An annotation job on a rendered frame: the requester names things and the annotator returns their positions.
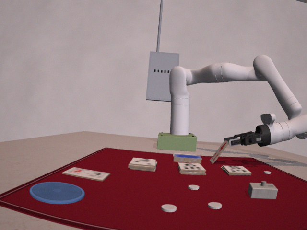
white round token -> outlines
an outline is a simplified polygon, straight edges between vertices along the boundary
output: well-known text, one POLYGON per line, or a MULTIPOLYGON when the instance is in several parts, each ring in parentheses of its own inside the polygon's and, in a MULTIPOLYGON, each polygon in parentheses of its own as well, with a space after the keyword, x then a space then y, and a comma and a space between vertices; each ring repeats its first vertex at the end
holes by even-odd
POLYGON ((222 207, 222 204, 221 203, 217 203, 217 202, 210 202, 208 204, 208 207, 212 208, 212 209, 220 209, 222 207))
POLYGON ((177 210, 177 207, 175 205, 162 205, 161 206, 161 209, 164 211, 164 212, 175 212, 177 210))
POLYGON ((191 190, 199 190, 199 186, 198 185, 194 185, 194 184, 190 184, 189 185, 189 189, 191 189, 191 190))

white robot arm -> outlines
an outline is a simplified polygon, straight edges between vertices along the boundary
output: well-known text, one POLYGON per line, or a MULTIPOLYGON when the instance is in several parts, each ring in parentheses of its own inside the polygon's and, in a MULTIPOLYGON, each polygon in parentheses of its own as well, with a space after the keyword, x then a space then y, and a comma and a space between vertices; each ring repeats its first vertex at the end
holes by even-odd
POLYGON ((232 143, 233 145, 258 143, 259 146, 266 146, 290 140, 294 136, 299 139, 307 138, 307 115, 300 115, 301 104, 283 81, 272 60, 266 55, 257 56, 253 67, 231 63, 212 64, 202 69, 174 67, 169 78, 172 96, 170 134, 189 134, 190 96, 187 85, 228 81, 267 81, 289 119, 289 121, 274 123, 276 118, 274 114, 261 115, 264 125, 257 126, 255 133, 248 132, 235 135, 236 138, 227 138, 230 146, 232 143))

gray electrical box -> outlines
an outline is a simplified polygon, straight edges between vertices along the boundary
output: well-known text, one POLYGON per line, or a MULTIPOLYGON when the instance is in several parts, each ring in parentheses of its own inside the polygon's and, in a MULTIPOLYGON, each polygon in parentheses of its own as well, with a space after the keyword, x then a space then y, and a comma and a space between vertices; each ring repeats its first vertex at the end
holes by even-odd
POLYGON ((150 52, 146 100, 171 101, 169 73, 179 66, 179 54, 150 52))

green base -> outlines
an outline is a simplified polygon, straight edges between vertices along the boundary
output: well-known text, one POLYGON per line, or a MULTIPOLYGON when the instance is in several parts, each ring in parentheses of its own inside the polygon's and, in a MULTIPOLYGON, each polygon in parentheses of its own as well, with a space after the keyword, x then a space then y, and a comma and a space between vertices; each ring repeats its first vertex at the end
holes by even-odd
POLYGON ((197 136, 192 133, 184 136, 159 133, 157 149, 195 152, 196 141, 197 136))

blue disc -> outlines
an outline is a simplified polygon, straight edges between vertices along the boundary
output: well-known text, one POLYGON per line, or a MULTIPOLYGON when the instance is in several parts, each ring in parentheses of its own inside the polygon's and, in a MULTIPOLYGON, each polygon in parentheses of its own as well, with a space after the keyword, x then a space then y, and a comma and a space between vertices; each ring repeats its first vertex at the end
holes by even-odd
POLYGON ((63 182, 44 182, 30 188, 30 195, 41 202, 64 205, 80 201, 85 192, 78 186, 63 182))

